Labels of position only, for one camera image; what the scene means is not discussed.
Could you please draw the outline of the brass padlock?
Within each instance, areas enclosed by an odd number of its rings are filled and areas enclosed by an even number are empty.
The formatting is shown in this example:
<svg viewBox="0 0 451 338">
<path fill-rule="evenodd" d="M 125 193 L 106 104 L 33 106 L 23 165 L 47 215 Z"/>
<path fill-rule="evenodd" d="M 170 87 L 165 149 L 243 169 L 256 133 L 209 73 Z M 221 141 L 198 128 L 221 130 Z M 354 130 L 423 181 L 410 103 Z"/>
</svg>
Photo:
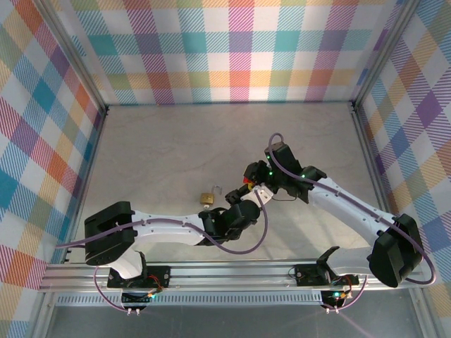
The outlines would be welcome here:
<svg viewBox="0 0 451 338">
<path fill-rule="evenodd" d="M 216 195 L 222 195 L 222 187 L 219 185 L 214 185 L 209 192 L 202 192 L 199 202 L 205 209 L 208 209 L 214 205 Z"/>
</svg>

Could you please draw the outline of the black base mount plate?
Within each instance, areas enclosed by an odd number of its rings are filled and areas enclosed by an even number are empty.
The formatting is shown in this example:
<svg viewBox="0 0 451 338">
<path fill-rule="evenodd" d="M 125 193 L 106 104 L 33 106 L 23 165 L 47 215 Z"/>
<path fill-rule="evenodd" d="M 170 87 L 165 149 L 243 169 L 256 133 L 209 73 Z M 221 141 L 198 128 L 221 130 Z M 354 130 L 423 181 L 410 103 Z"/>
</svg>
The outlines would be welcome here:
<svg viewBox="0 0 451 338">
<path fill-rule="evenodd" d="M 124 279 L 111 268 L 107 280 L 109 289 L 156 289 L 168 287 L 171 267 L 168 265 L 147 265 L 143 273 L 131 279 Z"/>
<path fill-rule="evenodd" d="M 337 277 L 331 269 L 318 264 L 294 265 L 294 276 L 298 287 L 328 286 Z"/>
</svg>

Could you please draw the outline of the black controller box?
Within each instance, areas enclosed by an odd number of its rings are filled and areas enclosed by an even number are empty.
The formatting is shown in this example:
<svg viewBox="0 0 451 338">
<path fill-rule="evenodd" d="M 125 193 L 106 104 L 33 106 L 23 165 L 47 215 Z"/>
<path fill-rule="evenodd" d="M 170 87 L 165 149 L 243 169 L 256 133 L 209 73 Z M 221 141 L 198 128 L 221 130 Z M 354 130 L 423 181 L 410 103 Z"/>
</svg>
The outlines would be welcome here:
<svg viewBox="0 0 451 338">
<path fill-rule="evenodd" d="M 150 292 L 122 292 L 121 306 L 126 310 L 127 315 L 140 315 L 141 312 L 155 299 L 156 290 Z"/>
<path fill-rule="evenodd" d="M 339 313 L 340 310 L 348 308 L 353 304 L 352 288 L 348 287 L 343 290 L 321 291 L 321 307 L 330 313 L 334 311 Z"/>
</svg>

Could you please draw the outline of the aluminium corner post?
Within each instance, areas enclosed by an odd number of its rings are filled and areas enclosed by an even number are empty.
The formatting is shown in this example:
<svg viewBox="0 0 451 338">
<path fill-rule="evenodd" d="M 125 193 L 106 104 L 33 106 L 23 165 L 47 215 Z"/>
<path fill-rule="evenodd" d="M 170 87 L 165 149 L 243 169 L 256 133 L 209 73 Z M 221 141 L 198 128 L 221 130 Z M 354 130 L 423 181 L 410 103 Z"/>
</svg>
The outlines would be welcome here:
<svg viewBox="0 0 451 338">
<path fill-rule="evenodd" d="M 387 63 L 389 57 L 394 51 L 397 43 L 409 24 L 412 16 L 415 14 L 421 0 L 403 0 L 402 5 L 394 17 L 393 25 L 385 34 L 380 48 L 377 51 L 376 57 L 372 63 L 369 64 L 369 70 L 363 78 L 359 91 L 356 93 L 353 100 L 351 100 L 353 109 L 357 112 L 363 105 L 364 100 L 369 95 L 371 88 L 380 75 L 383 67 Z"/>
<path fill-rule="evenodd" d="M 65 27 L 63 26 L 63 23 L 54 10 L 54 7 L 52 6 L 50 0 L 33 0 L 33 2 L 38 11 L 42 14 L 43 19 L 49 25 L 49 29 L 54 34 L 61 50 L 68 59 L 69 64 L 73 66 L 81 82 L 84 84 L 88 94 L 99 106 L 102 115 L 108 115 L 109 106 L 101 97 L 100 91 L 97 89 L 92 76 L 90 75 L 88 69 L 85 67 L 85 64 L 82 62 L 80 53 L 75 48 L 70 35 L 67 33 Z"/>
</svg>

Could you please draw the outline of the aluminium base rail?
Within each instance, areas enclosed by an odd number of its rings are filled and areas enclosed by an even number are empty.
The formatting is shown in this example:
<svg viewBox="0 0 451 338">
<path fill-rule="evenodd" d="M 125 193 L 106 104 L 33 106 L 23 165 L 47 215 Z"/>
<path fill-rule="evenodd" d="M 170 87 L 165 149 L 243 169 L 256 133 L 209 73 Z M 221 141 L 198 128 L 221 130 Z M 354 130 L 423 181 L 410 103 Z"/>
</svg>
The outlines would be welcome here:
<svg viewBox="0 0 451 338">
<path fill-rule="evenodd" d="M 275 291 L 284 289 L 343 290 L 348 287 L 356 292 L 367 282 L 374 289 L 385 289 L 369 270 L 333 271 L 337 277 L 328 286 L 298 287 L 294 265 L 317 264 L 314 260 L 250 260 L 206 262 L 154 262 L 148 265 L 171 267 L 166 291 L 181 292 L 241 292 Z M 149 291 L 150 289 L 109 289 L 107 280 L 110 267 L 93 268 L 81 263 L 50 265 L 39 287 L 41 292 L 95 292 L 97 287 L 112 291 Z"/>
</svg>

